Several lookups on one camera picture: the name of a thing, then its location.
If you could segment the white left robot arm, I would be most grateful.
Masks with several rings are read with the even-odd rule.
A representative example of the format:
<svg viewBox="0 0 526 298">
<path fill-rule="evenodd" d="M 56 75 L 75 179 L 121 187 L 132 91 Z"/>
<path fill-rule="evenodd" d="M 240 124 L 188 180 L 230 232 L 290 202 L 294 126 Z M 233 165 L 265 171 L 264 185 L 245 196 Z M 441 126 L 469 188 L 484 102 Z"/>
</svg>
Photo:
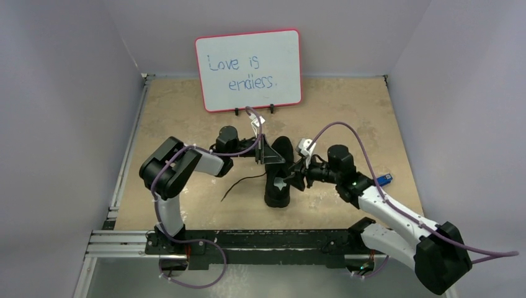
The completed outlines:
<svg viewBox="0 0 526 298">
<path fill-rule="evenodd" d="M 252 157 L 265 167 L 265 203 L 285 207 L 290 202 L 290 188 L 280 182 L 294 162 L 293 148 L 286 136 L 268 143 L 260 130 L 251 138 L 240 139 L 231 125 L 220 129 L 215 142 L 204 149 L 168 137 L 141 165 L 139 177 L 151 192 L 157 217 L 156 232 L 161 246 L 170 254 L 183 250 L 189 239 L 181 216 L 180 194 L 194 173 L 224 177 L 234 166 L 234 158 Z"/>
</svg>

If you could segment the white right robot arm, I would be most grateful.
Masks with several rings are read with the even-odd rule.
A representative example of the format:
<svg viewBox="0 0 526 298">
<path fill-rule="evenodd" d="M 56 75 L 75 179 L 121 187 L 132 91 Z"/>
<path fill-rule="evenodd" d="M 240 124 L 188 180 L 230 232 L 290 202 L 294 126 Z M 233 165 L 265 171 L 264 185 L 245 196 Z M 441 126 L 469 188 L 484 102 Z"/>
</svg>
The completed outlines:
<svg viewBox="0 0 526 298">
<path fill-rule="evenodd" d="M 312 140 L 301 139 L 296 148 L 300 160 L 285 181 L 300 191 L 315 181 L 334 184 L 344 202 L 381 220 L 363 219 L 356 224 L 358 230 L 348 236 L 353 251 L 362 253 L 369 248 L 387 254 L 411 268 L 421 284 L 437 295 L 472 269 L 456 226 L 450 222 L 440 225 L 394 200 L 357 171 L 346 146 L 329 147 L 326 162 L 313 161 L 314 146 Z"/>
</svg>

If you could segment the black shoe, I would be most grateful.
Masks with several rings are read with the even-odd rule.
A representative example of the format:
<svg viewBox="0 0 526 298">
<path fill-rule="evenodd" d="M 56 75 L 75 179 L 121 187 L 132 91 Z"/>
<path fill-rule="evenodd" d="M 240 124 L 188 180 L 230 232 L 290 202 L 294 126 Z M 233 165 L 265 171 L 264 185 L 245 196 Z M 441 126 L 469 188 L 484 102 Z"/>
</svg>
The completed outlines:
<svg viewBox="0 0 526 298">
<path fill-rule="evenodd" d="M 276 138 L 271 147 L 284 158 L 285 162 L 265 165 L 264 200 L 269 207 L 284 208 L 290 203 L 290 185 L 284 179 L 290 176 L 290 167 L 294 164 L 294 149 L 286 136 Z"/>
</svg>

